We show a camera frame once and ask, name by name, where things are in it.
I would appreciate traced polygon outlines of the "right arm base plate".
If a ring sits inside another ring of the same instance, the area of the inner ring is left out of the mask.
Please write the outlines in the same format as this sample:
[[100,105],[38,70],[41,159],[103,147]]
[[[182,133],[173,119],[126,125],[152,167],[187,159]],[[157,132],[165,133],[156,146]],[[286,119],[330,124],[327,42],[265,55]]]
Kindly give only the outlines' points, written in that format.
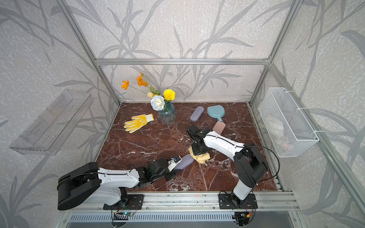
[[218,194],[219,207],[222,210],[240,209],[240,210],[255,210],[258,208],[256,196],[249,193],[245,199],[239,199],[234,193],[219,193]]

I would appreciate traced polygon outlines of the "yellow microfiber cloth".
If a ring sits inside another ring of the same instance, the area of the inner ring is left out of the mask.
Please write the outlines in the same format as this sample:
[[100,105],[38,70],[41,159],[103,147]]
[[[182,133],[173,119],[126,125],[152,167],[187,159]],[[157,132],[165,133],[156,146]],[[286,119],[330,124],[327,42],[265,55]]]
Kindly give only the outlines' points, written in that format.
[[206,161],[211,158],[209,153],[204,153],[201,155],[194,155],[192,147],[189,147],[188,150],[189,150],[189,153],[192,156],[192,158],[200,164],[205,164]]

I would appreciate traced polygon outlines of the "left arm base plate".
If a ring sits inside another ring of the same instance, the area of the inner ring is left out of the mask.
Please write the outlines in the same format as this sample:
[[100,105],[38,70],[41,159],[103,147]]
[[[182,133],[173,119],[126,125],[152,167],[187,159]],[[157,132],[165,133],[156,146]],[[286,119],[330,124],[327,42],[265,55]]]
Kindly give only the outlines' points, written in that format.
[[104,204],[103,210],[132,210],[132,211],[138,211],[142,209],[142,205],[144,202],[144,195],[143,194],[132,194],[128,195],[128,200],[124,201],[121,199],[118,203],[109,206],[107,204]]

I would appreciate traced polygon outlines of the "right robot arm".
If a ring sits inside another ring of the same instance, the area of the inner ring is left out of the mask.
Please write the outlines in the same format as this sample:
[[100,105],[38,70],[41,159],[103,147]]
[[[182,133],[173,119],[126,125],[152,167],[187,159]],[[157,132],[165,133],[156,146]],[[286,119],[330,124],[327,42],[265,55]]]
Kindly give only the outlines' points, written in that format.
[[200,130],[195,125],[190,126],[187,133],[192,140],[194,156],[203,155],[214,149],[234,161],[239,181],[233,190],[232,197],[239,203],[246,200],[251,190],[268,171],[267,162],[260,149],[253,143],[235,142],[213,130]]

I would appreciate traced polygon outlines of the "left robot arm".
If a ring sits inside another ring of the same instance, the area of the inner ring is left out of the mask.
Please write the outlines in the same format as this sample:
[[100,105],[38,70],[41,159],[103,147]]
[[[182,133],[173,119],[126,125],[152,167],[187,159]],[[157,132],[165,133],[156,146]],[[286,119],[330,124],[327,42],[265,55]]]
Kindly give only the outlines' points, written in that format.
[[58,210],[70,210],[84,202],[114,206],[127,201],[127,189],[143,188],[161,178],[169,181],[180,171],[182,162],[177,155],[131,170],[108,170],[89,162],[59,178]]

